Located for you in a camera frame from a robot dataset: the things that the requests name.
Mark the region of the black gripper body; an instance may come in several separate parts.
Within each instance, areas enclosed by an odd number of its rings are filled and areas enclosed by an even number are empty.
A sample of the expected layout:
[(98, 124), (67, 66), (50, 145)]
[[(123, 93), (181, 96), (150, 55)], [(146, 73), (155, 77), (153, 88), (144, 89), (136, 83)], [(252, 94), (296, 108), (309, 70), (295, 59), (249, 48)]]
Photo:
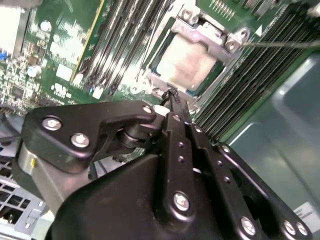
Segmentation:
[(235, 228), (190, 157), (145, 155), (72, 193), (53, 240), (233, 240)]

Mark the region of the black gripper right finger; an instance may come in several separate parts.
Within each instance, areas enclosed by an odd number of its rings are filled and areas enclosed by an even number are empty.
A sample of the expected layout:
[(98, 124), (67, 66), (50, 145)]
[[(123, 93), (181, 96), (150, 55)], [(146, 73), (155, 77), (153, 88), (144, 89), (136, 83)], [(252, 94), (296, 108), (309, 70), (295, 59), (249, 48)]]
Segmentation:
[(195, 163), (208, 181), (225, 240), (311, 240), (305, 223), (227, 144), (212, 145), (192, 123), (186, 100), (174, 93), (174, 113), (186, 123)]

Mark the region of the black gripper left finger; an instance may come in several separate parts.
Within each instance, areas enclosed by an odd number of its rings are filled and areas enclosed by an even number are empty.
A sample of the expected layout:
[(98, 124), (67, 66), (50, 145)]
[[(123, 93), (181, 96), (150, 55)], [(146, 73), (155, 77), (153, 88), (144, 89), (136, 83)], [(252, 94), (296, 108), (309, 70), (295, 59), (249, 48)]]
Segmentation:
[(162, 97), (166, 115), (141, 100), (33, 109), (23, 123), (17, 164), (56, 216), (71, 194), (139, 157), (192, 160), (174, 94)]

